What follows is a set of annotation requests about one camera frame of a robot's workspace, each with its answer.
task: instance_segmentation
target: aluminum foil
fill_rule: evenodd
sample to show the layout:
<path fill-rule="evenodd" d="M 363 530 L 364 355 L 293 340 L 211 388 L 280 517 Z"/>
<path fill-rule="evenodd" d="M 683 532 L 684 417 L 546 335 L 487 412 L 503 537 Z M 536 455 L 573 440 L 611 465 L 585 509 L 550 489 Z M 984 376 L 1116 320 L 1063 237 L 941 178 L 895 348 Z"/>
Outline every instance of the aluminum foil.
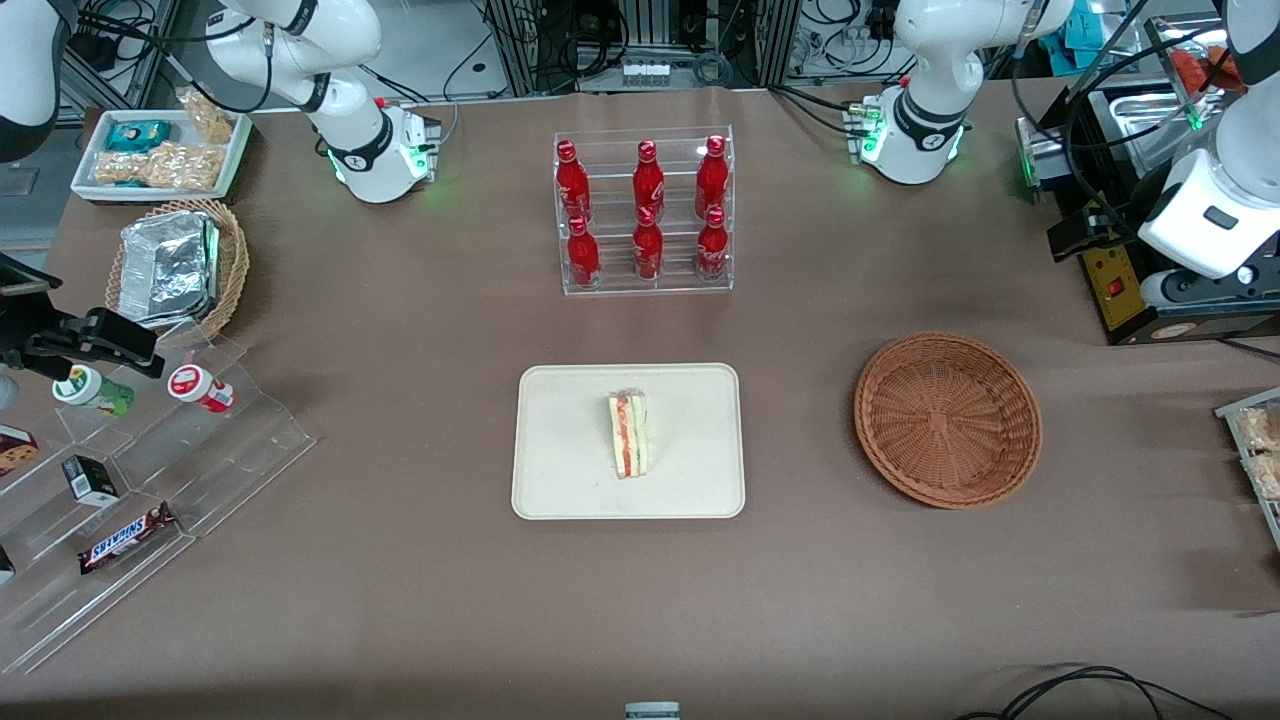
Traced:
<path fill-rule="evenodd" d="M 155 328 L 198 322 L 212 310 L 218 225 L 207 213 L 179 210 L 142 218 L 127 225 L 120 238 L 122 315 Z"/>

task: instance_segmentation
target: coca-cola bottle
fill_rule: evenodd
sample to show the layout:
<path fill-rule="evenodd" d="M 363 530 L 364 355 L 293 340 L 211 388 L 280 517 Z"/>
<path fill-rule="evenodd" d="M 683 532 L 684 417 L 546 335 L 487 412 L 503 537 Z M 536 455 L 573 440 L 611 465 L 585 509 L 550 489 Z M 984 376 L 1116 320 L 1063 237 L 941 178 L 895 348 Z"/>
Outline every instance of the coca-cola bottle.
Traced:
<path fill-rule="evenodd" d="M 579 287 L 594 290 L 600 286 L 600 247 L 586 232 L 582 215 L 568 219 L 568 266 Z"/>
<path fill-rule="evenodd" d="M 707 209 L 707 227 L 698 233 L 698 258 L 694 273 L 703 282 L 714 282 L 724 274 L 724 255 L 728 252 L 728 231 L 724 229 L 724 209 L 712 205 Z"/>
<path fill-rule="evenodd" d="M 724 190 L 728 187 L 728 163 L 724 160 L 724 136 L 713 135 L 707 138 L 707 155 L 698 167 L 698 195 L 694 197 L 694 213 L 707 218 L 707 209 L 724 202 Z"/>
<path fill-rule="evenodd" d="M 662 220 L 663 174 L 658 165 L 658 146 L 652 140 L 641 140 L 636 154 L 640 156 L 640 163 L 631 176 L 636 208 L 653 208 L 654 215 Z"/>
<path fill-rule="evenodd" d="M 631 240 L 636 247 L 636 275 L 643 281 L 655 281 L 662 274 L 662 231 L 657 220 L 653 208 L 636 208 L 636 232 Z"/>
<path fill-rule="evenodd" d="M 570 140 L 556 143 L 556 186 L 568 215 L 582 215 L 591 220 L 591 188 L 586 182 L 586 168 L 577 160 L 577 147 Z"/>

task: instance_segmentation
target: white tray with snacks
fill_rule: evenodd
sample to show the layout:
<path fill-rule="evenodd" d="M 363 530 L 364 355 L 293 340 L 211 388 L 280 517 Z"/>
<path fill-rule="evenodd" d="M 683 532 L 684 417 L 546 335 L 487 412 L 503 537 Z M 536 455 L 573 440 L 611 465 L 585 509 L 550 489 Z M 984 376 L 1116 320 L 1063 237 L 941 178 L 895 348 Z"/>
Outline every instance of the white tray with snacks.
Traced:
<path fill-rule="evenodd" d="M 645 473 L 620 478 L 616 393 L 643 397 Z M 511 506 L 526 520 L 732 518 L 746 503 L 737 373 L 536 365 L 520 379 Z"/>
<path fill-rule="evenodd" d="M 1244 474 L 1280 548 L 1280 388 L 1224 405 L 1213 414 L 1231 430 Z"/>
<path fill-rule="evenodd" d="M 81 156 L 79 167 L 72 178 L 72 192 L 93 202 L 169 202 L 170 200 L 218 200 L 225 197 L 232 190 L 236 179 L 236 170 L 244 156 L 244 147 L 248 145 L 250 131 L 253 122 L 248 115 L 228 113 L 232 120 L 232 138 L 225 146 L 227 159 L 223 169 L 218 173 L 218 181 L 212 190 L 189 191 L 168 187 L 134 187 L 119 186 L 114 183 L 101 183 L 93 179 L 93 167 L 99 154 L 104 151 L 108 133 L 115 123 L 136 123 L 142 120 L 165 120 L 172 131 L 169 140 L 183 145 L 210 145 L 196 131 L 195 123 L 186 110 L 108 110 L 97 120 L 93 135 L 84 145 L 84 155 Z"/>

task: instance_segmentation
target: table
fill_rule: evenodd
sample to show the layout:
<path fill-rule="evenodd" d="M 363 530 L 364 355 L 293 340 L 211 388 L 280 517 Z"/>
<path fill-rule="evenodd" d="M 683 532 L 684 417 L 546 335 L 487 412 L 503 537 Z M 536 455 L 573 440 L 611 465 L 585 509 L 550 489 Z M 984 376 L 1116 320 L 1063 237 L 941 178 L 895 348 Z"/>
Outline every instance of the table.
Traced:
<path fill-rule="evenodd" d="M 1275 368 L 1106 347 L 1079 269 L 1050 259 L 1056 210 L 1020 196 L 1015 117 L 988 83 L 943 177 L 900 187 L 765 92 L 467 105 L 439 182 L 385 206 L 334 182 L 303 117 L 257 117 L 227 332 L 320 443 L 35 674 L 0 676 L 26 703 L 6 716 L 607 719 L 671 698 L 698 720 L 941 719 L 1057 662 L 1274 716 L 1276 550 L 1212 409 Z M 564 299 L 552 135 L 714 123 L 739 143 L 733 292 Z M 68 204 L 60 306 L 101 301 L 141 214 Z M 920 506 L 852 439 L 863 364 L 923 329 L 992 345 L 1039 400 L 1043 457 L 1001 505 Z M 675 361 L 737 369 L 741 515 L 516 518 L 526 368 Z M 47 409 L 22 375 L 23 411 Z M 1062 693 L 1149 716 L 1128 691 Z"/>

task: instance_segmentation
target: wicker basket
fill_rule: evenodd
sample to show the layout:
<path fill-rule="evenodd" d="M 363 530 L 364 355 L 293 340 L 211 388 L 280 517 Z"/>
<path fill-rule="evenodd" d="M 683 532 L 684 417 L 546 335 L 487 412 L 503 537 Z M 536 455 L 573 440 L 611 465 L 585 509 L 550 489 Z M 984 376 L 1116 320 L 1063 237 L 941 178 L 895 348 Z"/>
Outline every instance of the wicker basket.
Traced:
<path fill-rule="evenodd" d="M 147 217 L 178 210 L 204 210 L 218 223 L 218 305 L 200 323 L 206 337 L 214 337 L 232 319 L 244 290 L 248 274 L 248 245 L 236 215 L 216 200 L 175 200 L 147 213 Z M 120 268 L 124 265 L 124 243 L 115 252 L 111 277 L 106 281 L 106 306 L 115 310 L 120 305 Z"/>
<path fill-rule="evenodd" d="M 998 502 L 1027 482 L 1041 415 L 1018 370 L 966 337 L 918 333 L 877 352 L 854 395 L 872 465 L 906 495 L 948 509 Z"/>

